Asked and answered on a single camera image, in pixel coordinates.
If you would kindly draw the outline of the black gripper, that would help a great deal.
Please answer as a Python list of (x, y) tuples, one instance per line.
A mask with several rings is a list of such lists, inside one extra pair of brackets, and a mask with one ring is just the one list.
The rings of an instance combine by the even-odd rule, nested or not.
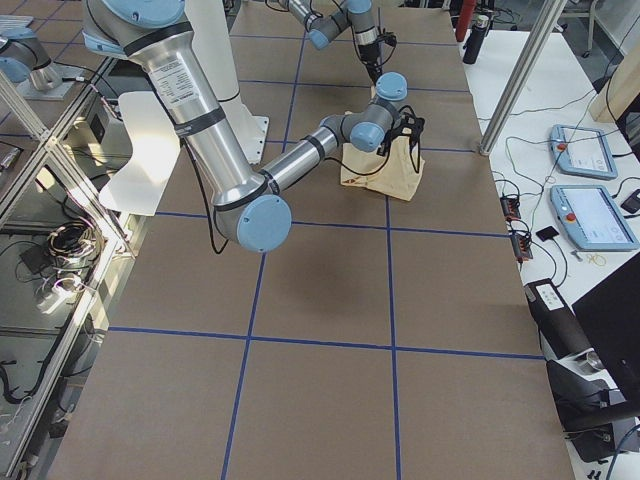
[(383, 69), (380, 64), (380, 46), (378, 42), (358, 46), (358, 54), (361, 63), (365, 66), (371, 84), (375, 85), (382, 74)]
[(388, 155), (391, 150), (393, 141), (400, 135), (400, 121), (396, 121), (393, 126), (386, 132), (383, 141), (380, 144), (380, 154)]

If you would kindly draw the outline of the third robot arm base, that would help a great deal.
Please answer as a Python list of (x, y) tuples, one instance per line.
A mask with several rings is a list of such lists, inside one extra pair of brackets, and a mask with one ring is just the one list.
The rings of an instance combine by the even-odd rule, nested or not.
[(27, 100), (61, 101), (70, 89), (63, 84), (62, 69), (28, 27), (1, 33), (1, 71)]

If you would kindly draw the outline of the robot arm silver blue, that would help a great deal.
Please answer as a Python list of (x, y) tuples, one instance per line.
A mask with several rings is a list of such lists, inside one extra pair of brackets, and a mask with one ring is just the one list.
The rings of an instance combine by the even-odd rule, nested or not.
[(357, 56), (372, 83), (375, 84), (383, 74), (382, 31), (375, 24), (371, 1), (342, 1), (329, 16), (316, 11), (311, 1), (284, 0), (277, 4), (301, 23), (318, 50), (325, 49), (343, 32), (350, 30)]
[(268, 252), (287, 238), (292, 222), (280, 194), (345, 143), (373, 152), (398, 132), (406, 79), (381, 70), (381, 31), (368, 1), (343, 1), (329, 17), (307, 1), (284, 1), (324, 48), (351, 30), (375, 94), (361, 112), (332, 115), (289, 151), (255, 171), (228, 119), (230, 107), (210, 83), (214, 71), (234, 74), (228, 25), (219, 1), (86, 1), (84, 38), (97, 54), (129, 60), (148, 75), (177, 136), (214, 189), (207, 213), (219, 233), (245, 249)]

